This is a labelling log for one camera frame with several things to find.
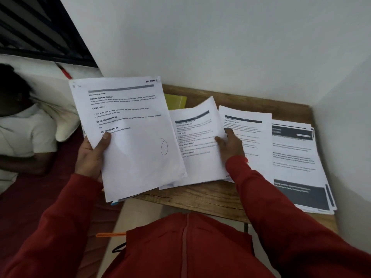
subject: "wooden surface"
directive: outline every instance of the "wooden surface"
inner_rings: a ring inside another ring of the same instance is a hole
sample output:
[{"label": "wooden surface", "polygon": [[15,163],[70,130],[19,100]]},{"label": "wooden surface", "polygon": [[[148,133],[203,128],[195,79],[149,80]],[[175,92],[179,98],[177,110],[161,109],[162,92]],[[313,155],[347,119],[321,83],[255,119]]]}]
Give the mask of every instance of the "wooden surface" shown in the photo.
[{"label": "wooden surface", "polygon": [[[164,93],[187,96],[186,108],[195,107],[208,97],[213,96],[217,106],[223,105],[238,110],[272,113],[273,119],[314,124],[312,110],[308,105],[169,85],[163,85],[163,88]],[[226,181],[213,181],[161,191],[153,189],[137,195],[135,198],[250,223],[234,183]],[[308,214],[337,233],[334,215]]]}]

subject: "yellow notebook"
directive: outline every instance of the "yellow notebook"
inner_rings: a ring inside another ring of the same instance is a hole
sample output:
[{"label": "yellow notebook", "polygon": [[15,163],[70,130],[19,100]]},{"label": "yellow notebook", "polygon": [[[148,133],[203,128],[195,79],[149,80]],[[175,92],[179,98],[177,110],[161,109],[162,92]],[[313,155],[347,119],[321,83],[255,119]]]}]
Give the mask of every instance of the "yellow notebook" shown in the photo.
[{"label": "yellow notebook", "polygon": [[169,110],[183,109],[186,106],[187,97],[165,94],[165,100]]}]

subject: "hand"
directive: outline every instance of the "hand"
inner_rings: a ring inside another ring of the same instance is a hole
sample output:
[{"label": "hand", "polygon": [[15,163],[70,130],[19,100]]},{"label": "hand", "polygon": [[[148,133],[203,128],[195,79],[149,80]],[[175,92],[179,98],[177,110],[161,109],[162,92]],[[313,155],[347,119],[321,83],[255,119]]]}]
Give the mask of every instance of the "hand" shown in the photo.
[{"label": "hand", "polygon": [[232,156],[241,155],[245,157],[245,153],[242,147],[242,140],[236,137],[232,129],[224,129],[224,130],[228,136],[227,142],[225,142],[219,136],[215,137],[215,140],[219,145],[220,157],[223,163],[225,163]]},{"label": "hand", "polygon": [[103,165],[103,152],[109,146],[110,142],[111,134],[105,132],[98,145],[93,149],[88,137],[85,137],[77,155],[75,173],[102,182],[100,171]]}]

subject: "white shirt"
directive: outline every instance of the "white shirt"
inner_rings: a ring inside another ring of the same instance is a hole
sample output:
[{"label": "white shirt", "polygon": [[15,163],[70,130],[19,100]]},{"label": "white shirt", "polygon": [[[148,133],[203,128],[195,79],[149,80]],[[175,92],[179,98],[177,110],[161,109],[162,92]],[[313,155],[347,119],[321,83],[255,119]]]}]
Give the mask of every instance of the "white shirt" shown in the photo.
[{"label": "white shirt", "polygon": [[[0,117],[0,155],[31,157],[57,151],[55,121],[37,104],[15,115]],[[0,169],[0,193],[17,178],[17,173]]]}]

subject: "bed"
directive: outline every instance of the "bed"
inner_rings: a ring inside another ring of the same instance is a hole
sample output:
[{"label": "bed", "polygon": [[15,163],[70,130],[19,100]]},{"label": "bed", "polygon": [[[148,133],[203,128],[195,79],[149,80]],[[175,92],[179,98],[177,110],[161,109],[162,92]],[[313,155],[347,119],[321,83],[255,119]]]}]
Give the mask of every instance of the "bed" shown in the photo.
[{"label": "bed", "polygon": [[[74,172],[77,151],[82,143],[81,127],[58,152],[46,176],[20,174],[15,183],[0,195],[0,273],[25,239],[37,228],[41,214],[53,204]],[[88,243],[77,273],[78,278],[96,277],[109,238],[95,238],[98,232],[112,232],[122,203],[111,206],[101,193],[91,215]]]}]

